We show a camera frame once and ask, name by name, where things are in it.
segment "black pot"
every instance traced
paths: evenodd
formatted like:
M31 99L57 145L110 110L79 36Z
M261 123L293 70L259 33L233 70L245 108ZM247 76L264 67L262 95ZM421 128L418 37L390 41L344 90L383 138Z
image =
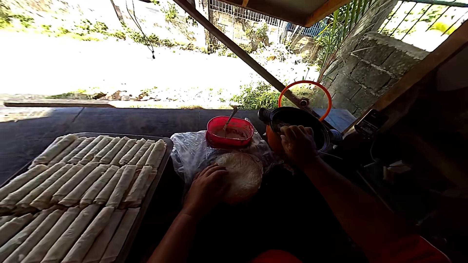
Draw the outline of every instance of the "black pot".
M258 111L258 118L270 126L271 130L278 134L280 128L284 125L302 125L310 127L314 131L314 140L317 150L326 152L333 147L330 141L330 135L334 140L341 140L341 134L336 130L328 130L316 117L310 113L294 108L294 107L279 107L272 110L261 108ZM272 141L272 135L267 133L268 141Z

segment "railing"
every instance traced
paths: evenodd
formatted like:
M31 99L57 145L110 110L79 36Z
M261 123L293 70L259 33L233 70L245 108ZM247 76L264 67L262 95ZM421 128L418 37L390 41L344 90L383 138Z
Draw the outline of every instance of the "railing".
M227 4L225 2L221 2L218 0L210 0L210 9L216 10L228 15L237 16L244 19L253 20L256 22L260 22L265 20L267 24L279 27L281 20L275 17L271 17L268 15L261 14L259 12L247 10L245 8L237 7L231 4Z
M408 34L416 30L417 25L426 23L425 31L434 29L441 18L450 16L453 23L437 28L441 36L450 33L454 26L468 13L468 4L459 0L404 0L398 1L387 19L379 29L379 33L403 40Z
M297 30L296 30L296 25L288 23L286 25L286 30L289 32L296 31L296 33L301 34L303 36L307 36L307 37L316 37L325 28L325 25L327 23L326 21L327 21L327 18L323 19L323 23L317 22L310 28L299 26Z

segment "red clothing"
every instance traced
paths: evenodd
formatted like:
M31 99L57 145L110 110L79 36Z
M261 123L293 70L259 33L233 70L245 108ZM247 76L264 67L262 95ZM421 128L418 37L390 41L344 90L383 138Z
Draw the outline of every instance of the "red clothing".
M382 253L382 263L450 263L450 259L419 235L412 235L387 246ZM291 253L268 250L251 263L302 263Z

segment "hand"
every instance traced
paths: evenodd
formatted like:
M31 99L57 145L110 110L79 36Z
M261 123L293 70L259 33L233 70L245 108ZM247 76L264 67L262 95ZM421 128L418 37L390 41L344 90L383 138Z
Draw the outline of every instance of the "hand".
M300 168L311 164L317 155L312 128L300 126L281 127L281 144L289 159Z
M226 168L213 164L198 173L187 192L181 213L200 219L219 203L229 187Z

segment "person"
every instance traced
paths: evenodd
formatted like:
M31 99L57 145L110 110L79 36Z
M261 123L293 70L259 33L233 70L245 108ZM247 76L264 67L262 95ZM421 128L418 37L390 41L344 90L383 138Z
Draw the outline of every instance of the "person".
M336 172L318 155L311 128L281 128L282 145L290 162L299 167L323 195L346 233L371 263L447 263L450 260L429 242L414 234L406 221L384 204ZM183 208L154 250L149 263L185 262L197 222L219 203L229 187L225 167L213 164L198 173ZM252 263L288 262L299 259L281 250L269 250Z

